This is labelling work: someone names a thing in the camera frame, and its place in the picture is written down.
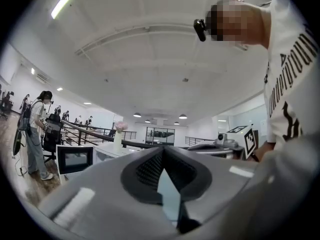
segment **white sneaker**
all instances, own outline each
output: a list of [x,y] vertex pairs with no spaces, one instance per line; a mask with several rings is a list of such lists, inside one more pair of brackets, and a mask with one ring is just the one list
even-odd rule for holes
[[51,180],[54,177],[52,173],[49,173],[47,177],[41,178],[41,180],[46,181],[46,180]]

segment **vase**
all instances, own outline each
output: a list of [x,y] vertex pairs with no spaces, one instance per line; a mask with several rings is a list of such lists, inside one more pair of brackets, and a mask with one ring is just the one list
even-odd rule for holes
[[121,139],[122,139],[122,132],[115,132],[114,141],[113,141],[113,151],[118,152],[121,148]]

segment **pink flower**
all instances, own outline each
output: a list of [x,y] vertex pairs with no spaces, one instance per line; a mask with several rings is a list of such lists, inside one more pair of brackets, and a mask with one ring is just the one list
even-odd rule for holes
[[118,133],[121,133],[122,131],[128,129],[128,124],[126,122],[122,122],[122,121],[116,122],[114,124],[114,126],[115,126],[116,131]]

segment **white t-shirt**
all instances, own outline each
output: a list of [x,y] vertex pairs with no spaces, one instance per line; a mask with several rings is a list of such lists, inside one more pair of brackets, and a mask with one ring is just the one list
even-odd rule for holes
[[42,113],[44,111],[45,104],[41,100],[36,100],[32,105],[31,105],[31,113],[30,113],[30,126],[33,128],[38,128],[38,125],[35,123],[35,116],[39,115],[40,117],[42,116]]
[[[269,9],[271,32],[264,100],[268,115],[267,141],[276,143],[274,149],[279,150],[286,141],[306,132],[296,112],[301,111],[300,118],[308,110],[301,108],[302,101],[297,100],[301,95],[296,90],[309,85],[312,71],[319,69],[319,47],[291,0],[272,0]],[[318,102],[310,91],[304,99]]]

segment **black hair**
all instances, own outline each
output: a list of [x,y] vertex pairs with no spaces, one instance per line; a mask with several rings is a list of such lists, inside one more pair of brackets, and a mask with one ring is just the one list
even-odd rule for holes
[[218,7],[222,6],[224,3],[229,2],[230,0],[218,0],[216,4],[211,6],[211,10],[207,12],[205,16],[205,27],[211,37],[216,41],[223,41],[224,37],[222,33],[217,29],[218,25]]
[[40,93],[40,95],[39,95],[39,97],[38,97],[37,99],[44,101],[46,98],[47,98],[48,100],[51,100],[51,98],[52,98],[52,92],[51,92],[51,91],[49,91],[49,90],[43,90],[43,91]]

